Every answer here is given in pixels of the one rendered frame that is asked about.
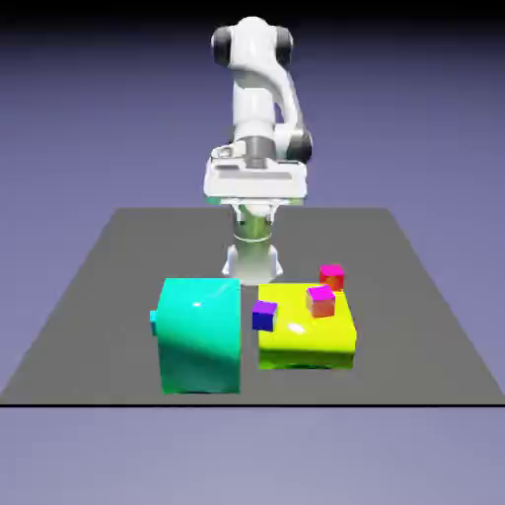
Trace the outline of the large teal box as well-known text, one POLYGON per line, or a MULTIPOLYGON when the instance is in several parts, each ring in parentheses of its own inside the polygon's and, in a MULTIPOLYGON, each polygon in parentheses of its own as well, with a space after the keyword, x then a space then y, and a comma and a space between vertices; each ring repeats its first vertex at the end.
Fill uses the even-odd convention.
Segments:
POLYGON ((239 280, 167 278, 155 310, 160 375, 166 395, 240 391, 239 280))

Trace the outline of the small red cube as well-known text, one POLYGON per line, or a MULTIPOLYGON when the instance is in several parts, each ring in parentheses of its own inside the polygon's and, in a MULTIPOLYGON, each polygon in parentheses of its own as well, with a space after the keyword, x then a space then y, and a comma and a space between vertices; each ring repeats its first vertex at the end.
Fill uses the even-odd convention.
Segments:
POLYGON ((340 292, 344 287, 345 271, 340 263, 326 263, 320 266, 320 283, 332 291, 340 292))
POLYGON ((335 295, 327 284, 309 287, 306 300, 313 318, 327 318, 334 315, 335 295))

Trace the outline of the large yellow box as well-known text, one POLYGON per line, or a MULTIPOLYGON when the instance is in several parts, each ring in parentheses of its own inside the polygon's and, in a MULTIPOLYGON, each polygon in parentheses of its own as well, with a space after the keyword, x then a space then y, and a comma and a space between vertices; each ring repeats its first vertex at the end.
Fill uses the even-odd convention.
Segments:
POLYGON ((258 361, 262 370, 291 368, 353 368, 357 331, 344 292, 332 293, 333 312, 316 318, 310 297, 315 284, 271 283, 258 286, 261 302, 277 305, 273 330, 260 330, 258 361))

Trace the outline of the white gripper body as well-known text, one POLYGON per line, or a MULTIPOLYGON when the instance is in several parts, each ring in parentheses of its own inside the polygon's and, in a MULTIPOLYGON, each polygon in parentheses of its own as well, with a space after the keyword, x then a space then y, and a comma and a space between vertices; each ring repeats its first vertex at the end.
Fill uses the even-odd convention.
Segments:
POLYGON ((308 193, 307 166, 267 159, 264 169, 251 169, 246 167, 244 158, 209 158, 203 192, 212 205, 300 203, 308 193))

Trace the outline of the small blue cube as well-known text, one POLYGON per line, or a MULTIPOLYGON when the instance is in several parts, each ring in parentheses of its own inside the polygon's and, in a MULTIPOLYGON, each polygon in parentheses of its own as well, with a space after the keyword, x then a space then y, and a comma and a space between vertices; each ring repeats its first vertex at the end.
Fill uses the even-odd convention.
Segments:
POLYGON ((277 303, 257 300, 252 308, 252 328, 258 331, 274 332, 277 313, 277 303))

